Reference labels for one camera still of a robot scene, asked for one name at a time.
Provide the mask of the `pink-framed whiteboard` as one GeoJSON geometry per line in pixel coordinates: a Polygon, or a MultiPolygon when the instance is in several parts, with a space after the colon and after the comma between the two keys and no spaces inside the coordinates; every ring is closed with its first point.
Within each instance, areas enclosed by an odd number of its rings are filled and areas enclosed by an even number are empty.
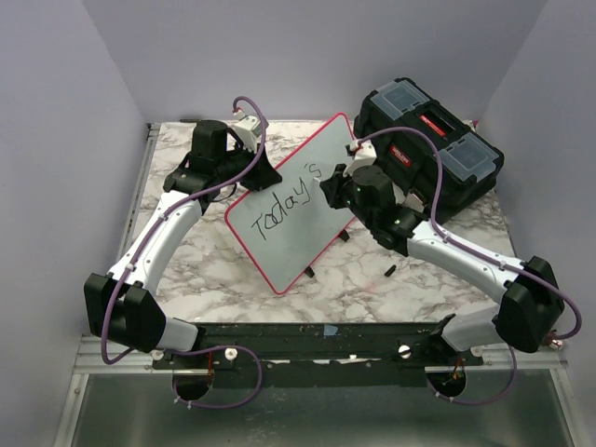
{"type": "Polygon", "coordinates": [[[353,133],[338,113],[276,165],[282,182],[245,193],[225,212],[237,241],[278,295],[285,293],[353,220],[334,210],[313,180],[328,179],[349,161],[345,145],[353,133]]]}

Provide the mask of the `black marker cap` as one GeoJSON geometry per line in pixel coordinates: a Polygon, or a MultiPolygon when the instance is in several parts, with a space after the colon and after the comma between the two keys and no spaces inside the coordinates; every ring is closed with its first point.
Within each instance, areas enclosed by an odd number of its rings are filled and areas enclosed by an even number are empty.
{"type": "Polygon", "coordinates": [[[391,265],[384,273],[384,276],[389,278],[390,276],[392,276],[395,271],[397,270],[397,266],[395,264],[391,265]]]}

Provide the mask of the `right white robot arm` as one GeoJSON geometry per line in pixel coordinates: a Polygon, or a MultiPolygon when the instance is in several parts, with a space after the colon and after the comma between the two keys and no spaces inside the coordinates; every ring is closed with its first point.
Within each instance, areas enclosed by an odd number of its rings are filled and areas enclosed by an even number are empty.
{"type": "Polygon", "coordinates": [[[490,308],[440,322],[428,342],[435,362],[447,365],[473,346],[499,343],[534,353],[549,339],[564,302],[547,261],[524,262],[448,235],[423,212],[398,203],[390,178],[375,165],[350,175],[344,170],[338,165],[319,185],[331,208],[350,210],[382,247],[434,264],[494,301],[490,308]]]}

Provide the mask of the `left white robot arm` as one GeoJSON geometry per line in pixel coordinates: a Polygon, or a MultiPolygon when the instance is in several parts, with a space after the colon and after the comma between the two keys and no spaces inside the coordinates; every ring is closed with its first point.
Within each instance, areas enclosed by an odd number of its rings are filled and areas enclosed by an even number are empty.
{"type": "Polygon", "coordinates": [[[258,192],[281,182],[264,152],[267,128],[255,115],[231,125],[218,120],[195,125],[191,149],[166,177],[144,229],[106,274],[92,274],[84,284],[93,335],[143,353],[174,351],[187,368],[205,360],[198,326],[167,317],[156,289],[183,238],[224,187],[239,183],[258,192]]]}

